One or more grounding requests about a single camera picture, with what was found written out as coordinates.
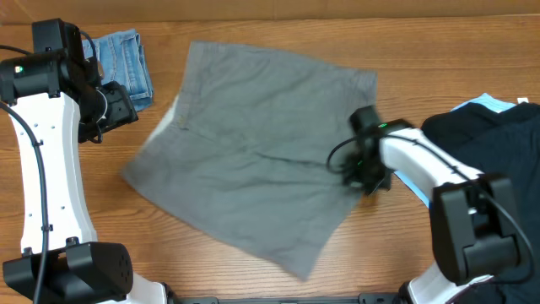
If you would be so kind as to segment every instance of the wood grain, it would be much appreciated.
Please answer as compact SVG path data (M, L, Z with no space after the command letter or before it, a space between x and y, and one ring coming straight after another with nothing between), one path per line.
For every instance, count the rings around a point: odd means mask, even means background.
M89 212L103 242L121 242L134 268L180 296L350 296L394 291L432 262L427 209L396 178L393 189L364 200L335 231L307 282L277 265L217 242L141 198L118 175L168 109L181 85L190 41L275 47L379 73L385 120L419 125L489 92L540 100L540 18L185 22L84 26L98 37L136 28L145 45L155 104L137 123L82 144ZM27 26L0 28L0 41L31 50ZM0 57L13 56L0 52ZM0 115L0 259L19 256L23 190L11 122ZM0 283L0 303L28 303Z

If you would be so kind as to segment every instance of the black fabric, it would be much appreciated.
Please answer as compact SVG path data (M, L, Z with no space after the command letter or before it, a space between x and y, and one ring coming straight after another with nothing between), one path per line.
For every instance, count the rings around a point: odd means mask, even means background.
M479 106L470 104L456 110L462 110L458 115L450 112L432 117L422 130L429 140L464 164L485 173L504 173L512 180L521 227L540 262L540 106L522 104L500 114ZM519 279L527 273L527 267L512 270L501 278ZM524 285L479 286L460 300L475 302L540 303L540 275L537 273Z
M495 113L485 106L469 103L455 111L426 119L422 131L429 140L445 151L456 149L478 135L505 124L524 122L540 115L540 106L521 103Z

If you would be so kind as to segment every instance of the light blue cloth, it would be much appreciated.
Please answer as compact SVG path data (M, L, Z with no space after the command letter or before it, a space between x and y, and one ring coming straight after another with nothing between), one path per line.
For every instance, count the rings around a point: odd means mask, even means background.
M142 111L152 105L154 87L138 32L131 29L92 41L105 74L101 83L107 84L115 80L118 84L124 85L136 111ZM83 41L83 49L86 58L92 56L92 47L87 40Z
M489 94L487 93L483 93L482 95L480 95L479 97L475 98L475 99L471 99L469 101L466 101L466 102L463 102L462 104L460 104L459 106L456 106L455 108L452 109L452 111L454 110L457 110L459 108L461 108L462 106L465 106L466 104L468 103L476 103L476 104L479 104L479 105L482 105L482 106L485 106L487 107L488 109L490 109L491 111L494 111L494 112L497 112L497 113L501 113L502 111L506 111L506 110L509 110L511 109L512 107L516 106L516 104L513 104L513 103L510 103L510 102L504 102L504 101L501 101L501 100L496 100L495 98L491 97ZM400 171L395 171L394 172L396 174L396 176L402 180L402 182L409 188L411 189L411 191L413 191L414 194L416 194L416 196L418 198L420 198L420 200L422 202L424 202L424 204L426 205L426 207L429 208L429 199L428 197L422 192L422 190L420 190L418 187L416 187L416 185L414 185L413 181L411 181L407 176L405 176L405 174L403 174L402 172Z

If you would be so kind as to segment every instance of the black cable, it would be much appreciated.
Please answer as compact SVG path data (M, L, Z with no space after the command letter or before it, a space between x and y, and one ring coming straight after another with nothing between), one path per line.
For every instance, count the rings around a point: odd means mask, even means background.
M35 159L37 160L37 170L40 175L41 221L43 222L43 226L41 227L41 229L43 230L43 242L41 246L40 269L37 274L37 281L35 283L35 291L34 291L34 304L38 304L40 301L40 294L41 294L41 288L43 286L43 279L45 278L45 267L46 267L46 260L47 260L47 251L49 250L49 230L50 230L49 214L48 214L48 208L47 208L47 188L46 188L46 182L45 182L45 168L43 166L43 157L41 156L41 150L40 150L40 146L43 143L37 141L34 133L32 132L32 129L30 129L30 126L24 121L24 119L19 114L17 114L17 112L13 111L9 106L6 106L3 102L0 102L0 108L2 108L2 110L6 111L11 117L13 117L21 125L21 127L23 127L25 132L28 134L28 137L30 138L30 142L32 143L32 146L34 146Z
M81 35L84 36L84 38L86 38L86 40L88 41L88 43L89 43L90 46L92 47L92 55L94 56L95 60L98 60L97 53L96 53L96 51L95 51L95 44L94 44L94 42L92 41L92 38L90 38L90 35L88 35L88 33L86 33L86 32L83 31L83 30L79 30L79 32L81 33Z
M355 141L357 139L361 139L363 137L364 137L364 135L359 135L359 136L355 136L353 138L349 138L349 139L343 141L342 143L338 144L334 149L332 149L332 152L330 152L330 155L327 158L327 169L330 172L333 172L333 173L342 173L340 171L333 170L332 167L330 166L330 160L331 160L332 156L336 153L336 151L341 149L345 144L349 144L349 143L351 143L351 142L353 142L353 141ZM530 270L529 270L529 273L524 278L521 278L519 280L507 280L507 281L504 281L504 280L501 280L501 281L488 280L488 281L479 282L479 283L476 283L476 284L473 284L473 285L481 285L481 284L486 284L486 283L496 284L496 285L501 285L501 284L516 285L516 284L525 283L534 276L534 274L536 272L537 265L536 265L536 260L534 259L534 253L533 253L533 250L532 250L531 242L529 241L529 239L525 235L525 232L516 223L516 220L514 220L514 218L508 213L508 211L506 211L506 209L503 206L501 206L499 203L497 203L497 201L494 200L494 198L491 196L491 194L489 194L487 191L482 189L478 184L471 181L470 178L468 178L461 171L457 170L457 168L455 166L453 166L451 163L449 163L447 160L445 160L437 152L432 150L427 145L420 143L418 140L410 139L410 138L406 138L406 137L398 136L398 135L391 135L391 134L387 134L384 137L386 137L386 138L395 138L395 139L401 139L401 140L404 140L404 141L408 141L409 143L416 144L416 145L422 147L423 149L426 149L428 152L430 152L434 157L436 157L438 160L440 160L443 164L445 164L450 169L452 169L459 177L461 177L466 182L470 183L477 191L479 191L489 201L489 203L492 204L497 209L497 211L499 211L506 218L506 220L508 220L514 226L514 228L517 231L517 234L519 235L519 237L525 243L527 253L528 253L528 257L530 259L530 263L529 263Z
M19 53L25 54L25 55L30 55L30 54L32 54L31 52L25 51L25 50L23 50L23 49L19 49L18 47L15 47L15 46L5 46L5 45L0 45L0 49L2 49L2 50L8 50L8 51L13 51L13 52L19 52Z

